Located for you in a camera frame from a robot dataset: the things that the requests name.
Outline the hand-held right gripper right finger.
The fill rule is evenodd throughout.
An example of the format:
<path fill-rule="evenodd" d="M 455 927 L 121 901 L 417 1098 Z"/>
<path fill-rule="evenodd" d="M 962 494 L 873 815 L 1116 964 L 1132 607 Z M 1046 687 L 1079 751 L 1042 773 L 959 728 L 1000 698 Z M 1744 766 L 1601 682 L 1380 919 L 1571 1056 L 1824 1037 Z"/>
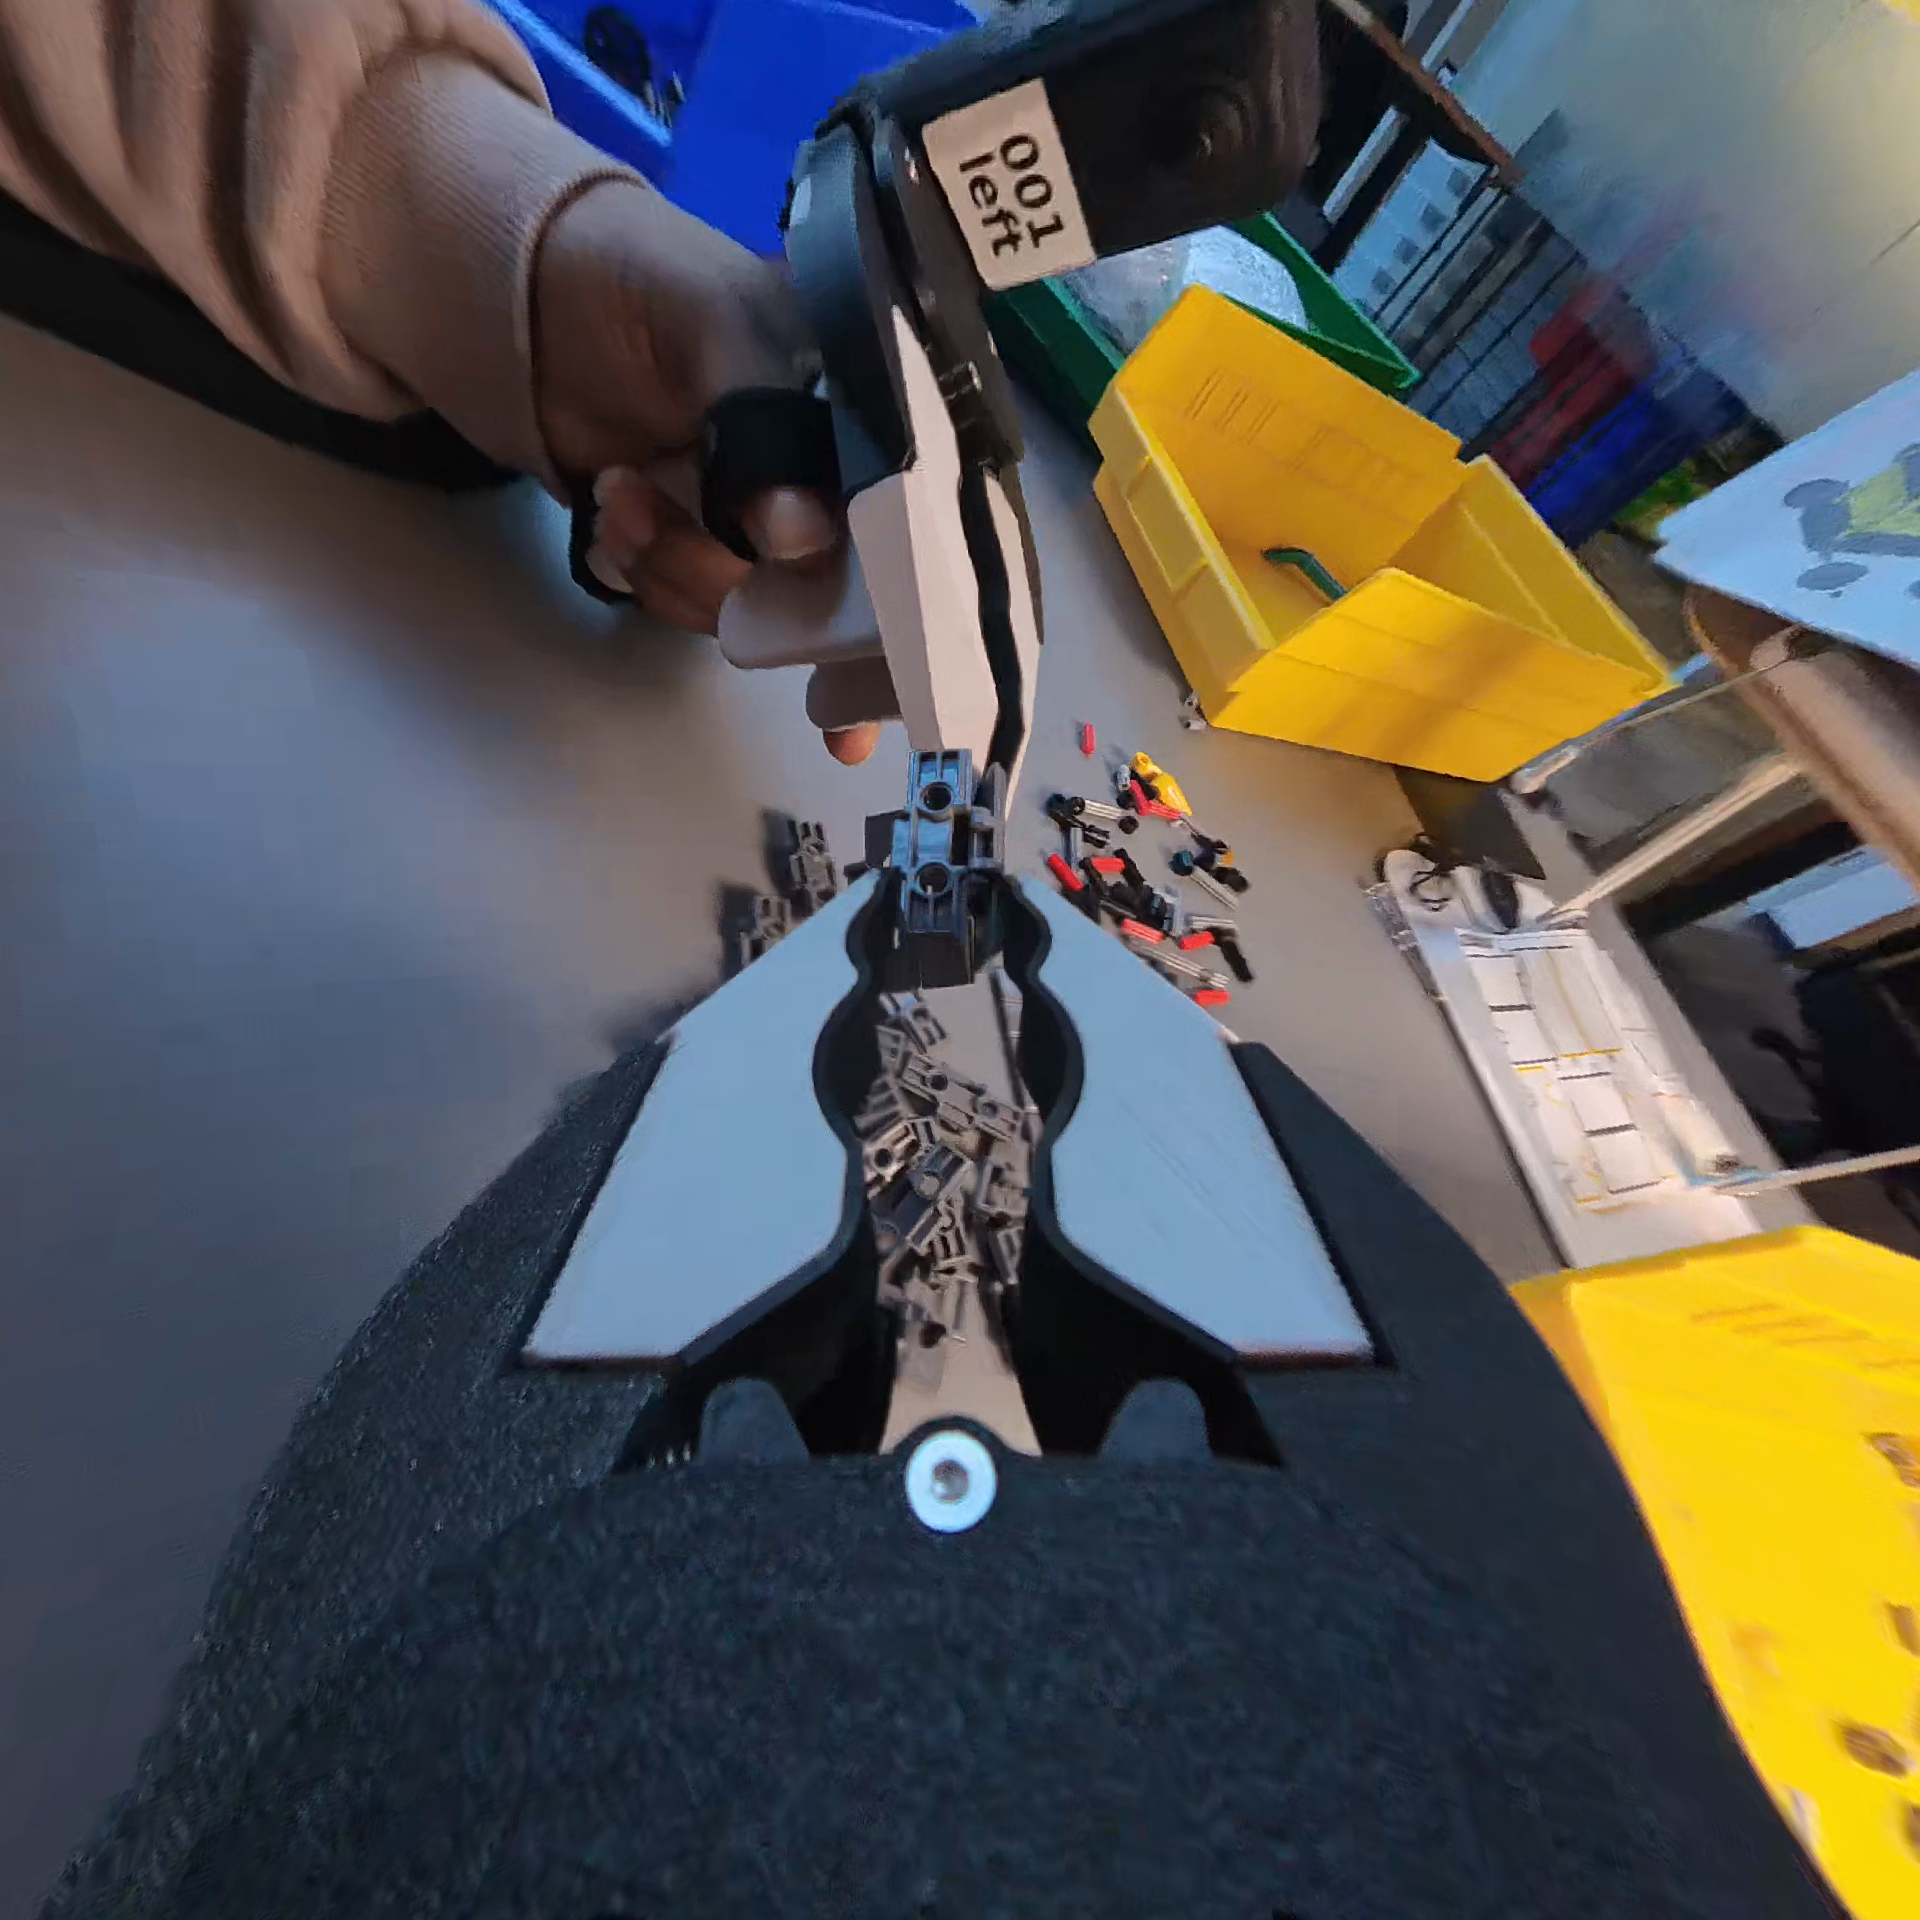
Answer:
<path fill-rule="evenodd" d="M 1372 1362 L 1230 1037 L 1054 891 L 1020 878 L 1015 901 L 1060 1049 L 1042 1160 L 1065 1248 L 1227 1359 Z"/>

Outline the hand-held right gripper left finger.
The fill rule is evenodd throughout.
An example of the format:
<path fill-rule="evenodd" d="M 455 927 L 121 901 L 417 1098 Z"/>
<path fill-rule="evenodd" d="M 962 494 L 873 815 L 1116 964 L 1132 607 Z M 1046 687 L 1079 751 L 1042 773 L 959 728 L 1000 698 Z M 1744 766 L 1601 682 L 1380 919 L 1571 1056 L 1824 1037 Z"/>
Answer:
<path fill-rule="evenodd" d="M 820 1042 L 858 989 L 861 874 L 663 1038 L 612 1168 L 526 1333 L 526 1366 L 695 1366 L 852 1235 Z"/>

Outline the pile of grey track links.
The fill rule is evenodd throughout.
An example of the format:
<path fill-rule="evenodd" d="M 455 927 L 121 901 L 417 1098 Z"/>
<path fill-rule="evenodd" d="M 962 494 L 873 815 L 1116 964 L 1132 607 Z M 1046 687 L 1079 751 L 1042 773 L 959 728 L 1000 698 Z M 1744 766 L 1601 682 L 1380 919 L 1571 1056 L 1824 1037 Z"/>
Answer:
<path fill-rule="evenodd" d="M 1020 1070 L 1021 992 L 997 953 L 970 982 L 994 1005 L 1000 1069 L 959 1037 L 959 989 L 889 989 L 880 1069 L 852 1130 L 875 1226 L 880 1308 L 902 1371 L 933 1382 L 959 1349 L 1009 1357 L 1038 1106 Z"/>

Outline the grey toy track belt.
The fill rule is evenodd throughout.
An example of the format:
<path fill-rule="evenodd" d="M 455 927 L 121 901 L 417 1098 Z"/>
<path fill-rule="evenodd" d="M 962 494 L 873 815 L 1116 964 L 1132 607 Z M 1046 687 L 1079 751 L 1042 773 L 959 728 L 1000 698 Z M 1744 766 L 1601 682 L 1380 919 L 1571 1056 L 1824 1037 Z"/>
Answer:
<path fill-rule="evenodd" d="M 906 805 L 861 830 L 893 923 L 880 980 L 885 992 L 970 986 L 1000 953 L 1006 779 L 975 771 L 968 749 L 910 751 L 906 773 Z"/>

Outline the pile of small building pieces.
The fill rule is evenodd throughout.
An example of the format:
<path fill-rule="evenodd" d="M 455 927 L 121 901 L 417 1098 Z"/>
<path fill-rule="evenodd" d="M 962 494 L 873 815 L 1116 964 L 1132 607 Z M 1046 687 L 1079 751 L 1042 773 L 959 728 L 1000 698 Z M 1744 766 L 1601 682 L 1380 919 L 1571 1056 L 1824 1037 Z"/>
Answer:
<path fill-rule="evenodd" d="M 1105 787 L 1046 790 L 1042 809 L 1054 891 L 1189 1003 L 1226 1016 L 1253 982 L 1240 940 L 1252 878 L 1235 847 L 1201 830 L 1182 780 L 1138 751 L 1107 767 Z"/>

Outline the grey desk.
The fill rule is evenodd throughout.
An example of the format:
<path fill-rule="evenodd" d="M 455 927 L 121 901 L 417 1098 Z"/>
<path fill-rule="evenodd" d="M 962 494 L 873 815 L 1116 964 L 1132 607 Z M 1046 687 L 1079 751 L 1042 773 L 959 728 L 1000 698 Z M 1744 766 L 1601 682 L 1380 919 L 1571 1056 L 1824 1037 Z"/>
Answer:
<path fill-rule="evenodd" d="M 767 815 L 855 853 L 792 673 L 618 617 L 533 485 L 447 499 L 3 323 L 3 1875 L 19 1918 L 1557 1918 L 1610 1764 L 1505 1551 L 1377 1431 L 1414 1362 L 1227 1401 L 1280 1466 L 781 1433 L 757 1336 L 521 1359 L 678 1070 L 701 1294 L 801 1218 L 712 1092 Z M 1314 1456 L 1320 1388 L 1388 1497 Z"/>

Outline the person's left hand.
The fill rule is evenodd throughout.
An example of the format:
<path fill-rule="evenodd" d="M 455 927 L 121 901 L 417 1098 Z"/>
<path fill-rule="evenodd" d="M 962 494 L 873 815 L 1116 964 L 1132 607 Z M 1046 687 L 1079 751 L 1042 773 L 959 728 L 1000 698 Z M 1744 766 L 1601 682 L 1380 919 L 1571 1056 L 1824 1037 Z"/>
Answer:
<path fill-rule="evenodd" d="M 592 577 L 670 631 L 715 637 L 753 564 L 705 531 L 678 468 L 717 400 L 810 383 L 781 267 L 649 187 L 603 181 L 550 224 L 529 323 L 540 433 L 585 512 Z"/>

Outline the clear plastic parts bag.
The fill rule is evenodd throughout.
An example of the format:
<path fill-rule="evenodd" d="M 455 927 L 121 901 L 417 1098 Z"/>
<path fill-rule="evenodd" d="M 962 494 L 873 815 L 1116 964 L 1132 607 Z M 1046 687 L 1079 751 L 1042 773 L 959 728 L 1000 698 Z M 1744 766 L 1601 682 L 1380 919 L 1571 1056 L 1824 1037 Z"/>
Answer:
<path fill-rule="evenodd" d="M 1270 323 L 1308 323 L 1288 264 L 1235 230 L 1205 230 L 1157 250 L 1102 257 L 1060 279 L 1091 326 L 1129 355 L 1189 288 L 1212 288 Z"/>

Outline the green plastic storage bin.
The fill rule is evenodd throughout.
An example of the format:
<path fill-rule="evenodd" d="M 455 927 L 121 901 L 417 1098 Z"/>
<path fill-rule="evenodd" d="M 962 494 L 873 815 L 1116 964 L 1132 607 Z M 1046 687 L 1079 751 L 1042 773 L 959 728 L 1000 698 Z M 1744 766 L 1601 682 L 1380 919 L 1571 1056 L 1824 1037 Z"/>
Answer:
<path fill-rule="evenodd" d="M 1299 285 L 1308 323 L 1270 323 L 1252 310 L 1253 318 L 1342 374 L 1358 375 L 1380 394 L 1402 400 L 1417 386 L 1411 359 L 1316 267 L 1314 254 L 1278 215 L 1259 213 L 1252 224 L 1239 224 L 1235 233 L 1253 239 L 1288 264 Z M 1001 294 L 990 310 L 990 326 L 1006 368 L 1054 426 L 1091 450 L 1091 411 L 1126 355 L 1091 326 L 1089 310 L 1065 290 L 1060 279 Z"/>

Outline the background wooden table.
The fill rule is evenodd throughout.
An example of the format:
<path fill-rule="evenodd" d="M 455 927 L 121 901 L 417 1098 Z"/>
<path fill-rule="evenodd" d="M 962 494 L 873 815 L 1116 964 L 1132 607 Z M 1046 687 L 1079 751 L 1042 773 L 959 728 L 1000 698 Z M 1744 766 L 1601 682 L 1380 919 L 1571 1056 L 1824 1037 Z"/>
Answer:
<path fill-rule="evenodd" d="M 1332 279 L 1426 147 L 1480 168 L 1480 181 L 1497 181 L 1501 190 L 1522 182 L 1522 168 L 1364 3 L 1329 3 L 1325 11 L 1345 20 L 1355 42 L 1368 48 L 1364 60 L 1384 85 L 1384 109 L 1402 119 L 1377 164 L 1358 181 L 1342 213 L 1329 215 L 1325 237 L 1314 250 L 1316 267 Z"/>

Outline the clipboard with diagram sheet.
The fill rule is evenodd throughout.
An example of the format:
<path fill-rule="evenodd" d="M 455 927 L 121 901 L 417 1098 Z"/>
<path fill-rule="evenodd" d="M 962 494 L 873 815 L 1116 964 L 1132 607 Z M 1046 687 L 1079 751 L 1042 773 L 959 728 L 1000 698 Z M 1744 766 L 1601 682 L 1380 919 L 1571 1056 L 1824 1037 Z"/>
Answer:
<path fill-rule="evenodd" d="M 1681 1027 L 1588 923 L 1526 927 L 1534 878 L 1436 842 L 1368 890 L 1443 1016 L 1564 1268 L 1805 1226 Z"/>

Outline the yellow plastic storage bin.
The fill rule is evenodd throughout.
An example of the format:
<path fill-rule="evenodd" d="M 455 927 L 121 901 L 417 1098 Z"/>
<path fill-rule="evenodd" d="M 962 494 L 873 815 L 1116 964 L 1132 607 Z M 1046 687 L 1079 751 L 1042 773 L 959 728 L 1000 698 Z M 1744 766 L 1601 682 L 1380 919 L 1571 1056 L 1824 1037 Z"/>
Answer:
<path fill-rule="evenodd" d="M 1091 416 L 1095 497 L 1219 732 L 1497 783 L 1667 688 L 1490 461 L 1212 288 Z M 1264 548 L 1308 548 L 1329 603 Z"/>
<path fill-rule="evenodd" d="M 1916 1918 L 1916 1260 L 1783 1228 L 1513 1298 L 1788 1832 L 1850 1918 Z"/>

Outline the blue plastic storage bin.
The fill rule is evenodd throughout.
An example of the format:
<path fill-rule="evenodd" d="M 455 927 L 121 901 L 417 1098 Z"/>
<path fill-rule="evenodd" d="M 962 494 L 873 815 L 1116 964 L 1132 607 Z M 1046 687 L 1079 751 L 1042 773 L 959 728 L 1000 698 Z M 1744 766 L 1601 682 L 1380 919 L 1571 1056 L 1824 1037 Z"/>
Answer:
<path fill-rule="evenodd" d="M 753 254 L 781 254 L 801 143 L 861 79 L 975 22 L 968 3 L 618 3 L 683 82 L 674 129 L 582 53 L 592 3 L 494 3 L 568 132 Z"/>

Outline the background coloured bins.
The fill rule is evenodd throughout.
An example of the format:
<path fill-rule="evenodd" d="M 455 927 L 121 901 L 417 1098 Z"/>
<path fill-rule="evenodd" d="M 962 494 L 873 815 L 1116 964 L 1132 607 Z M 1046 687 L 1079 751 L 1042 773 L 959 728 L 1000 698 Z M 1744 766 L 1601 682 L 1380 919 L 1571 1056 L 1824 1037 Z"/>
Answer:
<path fill-rule="evenodd" d="M 1528 359 L 1530 378 L 1477 447 L 1569 548 L 1750 426 L 1744 400 L 1607 282 L 1578 288 Z"/>

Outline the open instruction booklet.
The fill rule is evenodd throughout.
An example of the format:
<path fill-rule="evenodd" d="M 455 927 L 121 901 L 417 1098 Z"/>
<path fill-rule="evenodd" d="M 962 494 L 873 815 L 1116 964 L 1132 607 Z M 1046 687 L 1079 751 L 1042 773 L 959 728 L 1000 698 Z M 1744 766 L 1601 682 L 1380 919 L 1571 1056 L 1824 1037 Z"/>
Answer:
<path fill-rule="evenodd" d="M 1685 585 L 1916 668 L 1916 374 L 1658 526 Z"/>

